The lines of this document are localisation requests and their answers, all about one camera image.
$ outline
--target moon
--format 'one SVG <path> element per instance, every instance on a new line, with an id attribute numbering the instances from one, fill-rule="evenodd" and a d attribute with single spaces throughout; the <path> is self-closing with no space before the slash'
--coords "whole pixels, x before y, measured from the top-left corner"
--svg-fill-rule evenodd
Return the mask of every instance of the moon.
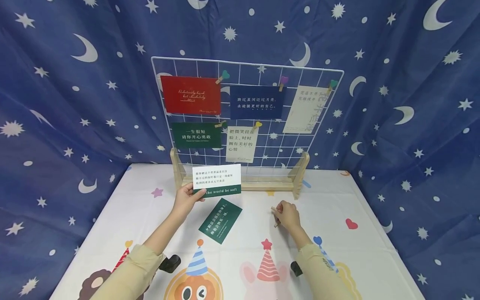
<path id="1" fill-rule="evenodd" d="M 385 233 L 389 233 L 389 232 L 392 231 L 392 229 L 393 229 L 393 222 L 390 221 L 390 224 L 389 224 L 388 226 L 383 226 L 383 225 L 382 225 L 382 227 L 384 228 Z"/>
<path id="2" fill-rule="evenodd" d="M 200 0 L 188 0 L 188 3 L 195 8 L 196 10 L 200 10 L 207 5 L 208 0 L 200 1 Z"/>
<path id="3" fill-rule="evenodd" d="M 438 30 L 438 29 L 444 28 L 445 26 L 449 25 L 452 22 L 450 21 L 450 22 L 442 23 L 442 22 L 439 22 L 437 19 L 438 9 L 445 1 L 446 0 L 437 0 L 427 10 L 425 17 L 423 17 L 423 28 L 425 28 L 426 30 Z"/>
<path id="4" fill-rule="evenodd" d="M 362 153 L 360 153 L 360 151 L 359 151 L 359 145 L 360 145 L 361 143 L 362 143 L 362 142 L 354 142 L 354 143 L 352 144 L 351 149 L 352 149 L 352 152 L 355 153 L 356 155 L 364 156 L 365 154 L 362 154 Z"/>
<path id="5" fill-rule="evenodd" d="M 397 123 L 395 123 L 395 125 L 402 125 L 402 124 L 407 123 L 408 121 L 410 121 L 413 118 L 413 115 L 415 114 L 415 111 L 413 110 L 413 107 L 411 107 L 411 106 L 397 106 L 394 109 L 400 110 L 400 111 L 403 112 L 403 118 L 400 121 L 398 121 Z"/>
<path id="6" fill-rule="evenodd" d="M 55 128 L 55 127 L 53 127 L 52 124 L 50 124 L 50 122 L 48 122 L 47 119 L 46 119 L 44 116 L 42 116 L 42 114 L 39 113 L 38 111 L 31 109 L 30 112 L 35 115 L 35 117 L 40 121 L 40 123 L 43 121 L 43 122 L 47 123 L 48 125 L 50 125 L 51 128 Z"/>
<path id="7" fill-rule="evenodd" d="M 162 73 L 158 73 L 156 75 L 156 77 L 158 79 L 158 86 L 160 87 L 160 91 L 163 92 L 162 80 L 161 80 L 160 76 L 172 76 L 172 74 L 162 72 Z"/>
<path id="8" fill-rule="evenodd" d="M 85 45 L 85 54 L 82 55 L 82 56 L 73 56 L 71 55 L 74 59 L 76 60 L 79 60 L 79 61 L 83 61 L 83 62 L 94 62 L 98 59 L 98 52 L 96 51 L 95 47 L 92 45 L 92 43 L 90 43 L 89 40 L 87 40 L 86 38 L 84 38 L 83 36 L 80 36 L 80 35 L 77 35 L 77 34 L 73 34 L 75 35 L 77 38 L 79 38 L 83 44 Z"/>
<path id="9" fill-rule="evenodd" d="M 86 186 L 84 185 L 84 180 L 78 184 L 78 191 L 82 194 L 88 194 L 90 192 L 93 192 L 96 189 L 96 179 L 95 179 L 95 184 L 91 186 Z"/>
<path id="10" fill-rule="evenodd" d="M 310 47 L 307 43 L 303 43 L 305 44 L 305 56 L 299 61 L 290 60 L 295 67 L 305 67 L 310 60 Z"/>
<path id="11" fill-rule="evenodd" d="M 352 80 L 352 83 L 350 83 L 350 96 L 353 97 L 353 91 L 355 90 L 355 87 L 361 82 L 367 83 L 367 79 L 363 76 L 359 76 Z"/>

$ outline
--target orange cartoon face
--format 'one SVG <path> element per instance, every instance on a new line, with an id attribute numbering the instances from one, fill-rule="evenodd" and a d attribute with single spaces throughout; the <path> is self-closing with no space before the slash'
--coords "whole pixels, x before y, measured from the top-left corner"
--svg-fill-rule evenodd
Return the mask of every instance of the orange cartoon face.
<path id="1" fill-rule="evenodd" d="M 175 300 L 214 300 L 215 287 L 203 276 L 190 276 L 175 289 Z"/>

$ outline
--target green card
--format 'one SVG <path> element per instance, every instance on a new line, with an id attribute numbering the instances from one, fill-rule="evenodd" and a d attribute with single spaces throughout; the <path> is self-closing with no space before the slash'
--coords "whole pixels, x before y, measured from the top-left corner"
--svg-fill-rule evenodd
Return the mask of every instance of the green card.
<path id="1" fill-rule="evenodd" d="M 240 207 L 222 198 L 198 230 L 222 244 L 241 211 Z"/>
<path id="2" fill-rule="evenodd" d="M 221 148 L 222 127 L 218 123 L 172 123 L 177 148 Z"/>

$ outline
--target wooden base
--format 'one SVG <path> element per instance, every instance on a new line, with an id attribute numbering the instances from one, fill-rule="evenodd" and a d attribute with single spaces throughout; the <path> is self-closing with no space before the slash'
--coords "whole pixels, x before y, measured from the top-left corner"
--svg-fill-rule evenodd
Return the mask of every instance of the wooden base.
<path id="1" fill-rule="evenodd" d="M 192 182 L 192 174 L 185 172 L 176 148 L 171 149 L 170 158 L 172 160 L 176 188 L 179 189 L 181 186 Z M 307 152 L 303 152 L 300 160 L 290 170 L 288 175 L 242 175 L 241 189 L 243 191 L 292 191 L 293 198 L 298 200 L 303 184 L 303 175 L 309 161 L 310 155 Z"/>

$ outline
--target pink star print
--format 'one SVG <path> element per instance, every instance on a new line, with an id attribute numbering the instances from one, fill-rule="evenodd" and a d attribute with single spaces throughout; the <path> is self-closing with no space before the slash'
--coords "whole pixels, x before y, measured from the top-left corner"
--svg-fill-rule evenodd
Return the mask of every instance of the pink star print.
<path id="1" fill-rule="evenodd" d="M 154 198 L 160 197 L 162 195 L 163 190 L 156 188 L 151 194 L 153 195 Z"/>

